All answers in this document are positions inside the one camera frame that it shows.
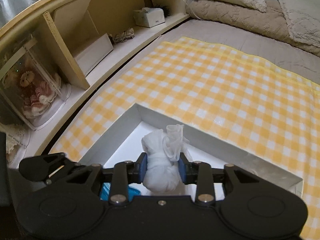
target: screw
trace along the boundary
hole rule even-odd
[[[198,197],[198,200],[204,203],[207,202],[211,202],[212,200],[214,200],[214,196],[210,195],[210,194],[201,194]]]
[[[159,201],[158,201],[158,204],[159,204],[160,206],[164,206],[166,203],[167,203],[167,202],[166,202],[165,200],[159,200]]]
[[[110,200],[114,203],[120,204],[127,200],[127,198],[124,195],[116,194],[110,197]]]

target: open cardboard box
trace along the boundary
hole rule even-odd
[[[96,141],[80,163],[84,165],[99,163],[105,168],[111,168],[116,163],[126,160],[136,161],[143,152],[142,137],[155,129],[166,131],[166,126],[169,124],[183,123],[134,104]],[[233,163],[299,197],[302,196],[302,178],[289,171],[186,124],[183,135],[190,141],[188,150],[194,161],[207,162],[213,168],[220,169],[223,169],[226,163]],[[152,194],[142,184],[133,186],[138,188],[142,195]],[[223,199],[222,185],[217,183],[214,186],[216,199]],[[194,198],[195,192],[196,185],[190,185],[185,187],[184,191],[177,188],[170,195],[186,194]]]

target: white cable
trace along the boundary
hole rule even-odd
[[[185,0],[183,0],[184,3],[186,4],[186,6],[190,9],[190,11],[193,13],[193,15],[198,19],[198,20],[201,20],[203,21],[203,19],[201,19],[200,17],[198,17],[195,12],[191,9],[191,7],[187,4],[187,2]]]

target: yellow checkered cloth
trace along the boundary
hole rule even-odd
[[[320,239],[320,86],[261,57],[182,37],[163,42],[101,91],[52,149],[78,161],[139,103],[304,180],[305,239]]]

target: white flat box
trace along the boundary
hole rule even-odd
[[[163,129],[169,124],[183,124],[177,120],[134,104],[124,112],[96,141],[80,160],[81,164],[100,163],[111,168],[126,160],[136,161],[143,152],[141,139],[155,129]],[[253,154],[219,140],[203,131],[184,124],[183,135],[190,141],[188,150],[194,161],[209,163],[213,168],[223,169],[224,164],[233,163],[257,176],[276,184],[290,192],[302,196],[302,178],[271,164]],[[142,195],[151,195],[142,184],[134,184]],[[223,199],[222,185],[214,185],[217,200]],[[192,185],[186,195],[194,197],[196,186]],[[181,189],[170,195],[181,194]]]
[[[78,49],[78,52],[73,53],[73,57],[82,72],[87,76],[89,72],[112,50],[113,46],[108,34],[104,34],[94,42],[89,41],[82,46],[82,49]]]
[[[149,28],[165,22],[161,8],[143,8],[133,11],[133,18],[136,25]]]

